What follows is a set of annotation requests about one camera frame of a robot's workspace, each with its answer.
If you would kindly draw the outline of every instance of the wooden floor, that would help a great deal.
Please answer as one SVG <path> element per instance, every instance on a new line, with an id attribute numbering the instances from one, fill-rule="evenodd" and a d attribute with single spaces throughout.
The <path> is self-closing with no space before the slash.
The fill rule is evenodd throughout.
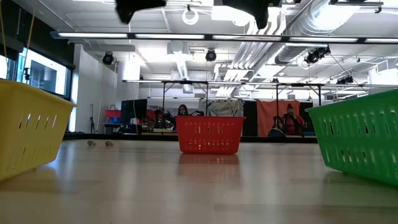
<path id="1" fill-rule="evenodd" d="M 1 224 L 398 223 L 398 189 L 327 169 L 316 144 L 66 141 L 57 160 L 0 183 Z"/>

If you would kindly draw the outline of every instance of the ceiling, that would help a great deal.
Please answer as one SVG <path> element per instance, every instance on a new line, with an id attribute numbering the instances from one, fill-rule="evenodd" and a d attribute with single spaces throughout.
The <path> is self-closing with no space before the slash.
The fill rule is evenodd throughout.
<path id="1" fill-rule="evenodd" d="M 114 4 L 93 1 L 74 0 L 14 0 L 24 9 L 32 12 L 37 8 L 37 17 L 59 31 L 75 32 L 171 32 L 171 33 L 212 33 L 212 34 L 245 34 L 249 26 L 238 27 L 231 21 L 213 21 L 208 15 L 212 1 L 203 1 L 205 13 L 199 13 L 199 20 L 195 25 L 187 25 L 182 20 L 183 6 L 167 6 L 160 9 L 146 10 L 135 13 L 130 25 L 122 25 L 114 12 Z M 289 21 L 303 8 L 309 0 L 286 10 L 286 20 Z M 335 30 L 333 36 L 383 36 L 396 37 L 396 21 L 398 20 L 398 1 L 384 0 L 383 11 L 375 14 L 376 8 L 361 8 L 346 23 Z M 146 61 L 142 73 L 170 73 L 176 69 L 175 62 L 165 61 L 162 56 L 167 51 L 168 41 L 143 40 L 91 40 L 92 47 L 105 45 L 134 45 Z M 207 48 L 214 48 L 218 54 L 217 62 L 230 63 L 238 52 L 239 42 L 189 42 L 194 49 L 193 60 L 187 62 L 189 70 L 213 71 L 216 63 L 206 63 Z M 319 64 L 308 68 L 302 66 L 302 57 L 296 62 L 296 67 L 283 69 L 284 77 L 320 77 L 328 78 L 350 69 L 364 62 L 373 61 L 380 56 L 398 56 L 398 45 L 330 45 L 332 55 L 324 58 Z M 93 50 L 99 57 L 104 52 Z M 127 58 L 127 52 L 118 54 L 119 58 Z M 358 70 L 354 77 L 359 82 L 366 81 L 368 71 Z"/>

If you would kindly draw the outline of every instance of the green basket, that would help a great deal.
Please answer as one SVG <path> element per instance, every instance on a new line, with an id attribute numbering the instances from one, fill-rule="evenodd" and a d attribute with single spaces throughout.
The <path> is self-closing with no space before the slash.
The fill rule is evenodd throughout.
<path id="1" fill-rule="evenodd" d="M 326 166 L 398 185 L 398 90 L 308 112 Z"/>

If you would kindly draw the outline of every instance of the window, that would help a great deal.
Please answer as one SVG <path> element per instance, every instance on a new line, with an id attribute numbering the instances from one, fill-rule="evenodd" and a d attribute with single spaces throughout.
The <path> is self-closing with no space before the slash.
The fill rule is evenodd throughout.
<path id="1" fill-rule="evenodd" d="M 0 55 L 0 78 L 12 79 L 12 74 L 14 74 L 14 69 L 15 69 L 15 61 Z"/>
<path id="2" fill-rule="evenodd" d="M 51 93 L 69 97 L 71 71 L 65 66 L 32 50 L 27 51 L 27 49 L 24 49 L 23 53 L 19 54 L 17 82 L 26 82 L 24 67 L 29 68 L 28 74 L 30 77 L 28 84 Z"/>

